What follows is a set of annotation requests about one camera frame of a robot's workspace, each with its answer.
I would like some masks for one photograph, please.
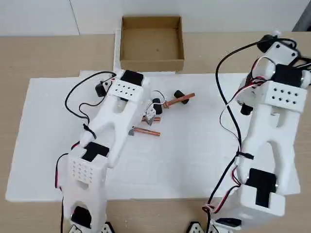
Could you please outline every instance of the black zip tie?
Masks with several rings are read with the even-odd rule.
[[[86,124],[83,124],[83,129],[84,129],[85,131],[89,131],[89,132],[93,135],[94,139],[97,138],[97,136],[96,136],[96,134],[94,133],[94,131],[91,130]]]
[[[237,151],[237,156],[239,155],[244,156],[246,159],[254,160],[254,156],[249,153],[243,153],[243,152]]]

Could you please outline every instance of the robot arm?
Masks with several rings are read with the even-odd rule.
[[[143,115],[154,117],[150,81],[125,71],[117,76],[96,117],[86,126],[80,143],[67,156],[63,192],[64,217],[83,233],[98,233],[105,225],[105,178],[113,168],[132,127]]]
[[[259,58],[251,73],[242,81],[244,87],[254,78],[264,78],[260,85],[238,95],[241,113],[252,111],[247,136],[236,158],[241,185],[230,195],[225,206],[212,214],[209,231],[227,233],[255,227],[285,214],[285,192],[294,166],[294,139],[303,112],[311,73],[290,64],[299,52],[290,44],[275,42]],[[271,114],[279,114],[272,126]],[[260,157],[259,148],[270,143],[275,159],[274,173],[255,169],[252,163]]]

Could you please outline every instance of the wooden table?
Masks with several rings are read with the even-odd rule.
[[[213,73],[219,60],[230,51],[258,40],[263,33],[184,34],[184,73]],[[286,33],[298,42],[304,55],[311,55],[311,33]],[[5,190],[10,164],[30,78],[78,76],[79,70],[111,70],[114,36],[0,38],[0,232],[57,233],[60,203],[10,203]],[[260,52],[256,48],[230,58],[221,72],[248,72]],[[311,212],[311,95],[297,135],[296,166],[301,194],[287,197],[286,216],[267,226],[244,232],[309,232]],[[201,211],[204,200],[110,201],[108,220],[117,233],[183,233],[188,223],[206,223]]]

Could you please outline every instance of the cardboard box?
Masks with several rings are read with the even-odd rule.
[[[181,17],[122,18],[122,69],[177,71],[184,60]]]

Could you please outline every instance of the white foam board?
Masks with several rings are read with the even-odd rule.
[[[54,189],[57,158],[70,150],[83,131],[82,120],[64,107],[69,90],[87,77],[31,79],[20,121],[6,199],[9,201],[60,201]],[[231,97],[245,74],[221,74],[225,95]],[[161,137],[145,134],[129,136],[118,165],[110,169],[106,188],[109,200],[204,198],[211,194],[217,180],[234,156],[237,143],[218,123],[224,104],[215,84],[214,74],[156,75],[150,77],[153,89],[161,90],[169,100],[175,90],[195,92],[187,105],[176,104],[164,110],[160,123],[140,127],[161,132]],[[97,102],[94,86],[100,76],[79,87],[69,100],[77,109],[83,101]],[[233,111],[245,136],[250,117]],[[88,108],[94,117],[98,108]],[[224,124],[233,129],[229,115]],[[274,160],[269,147],[263,146],[255,157],[255,167],[273,171]],[[232,185],[226,177],[216,196]],[[289,182],[288,194],[300,192],[296,169]]]

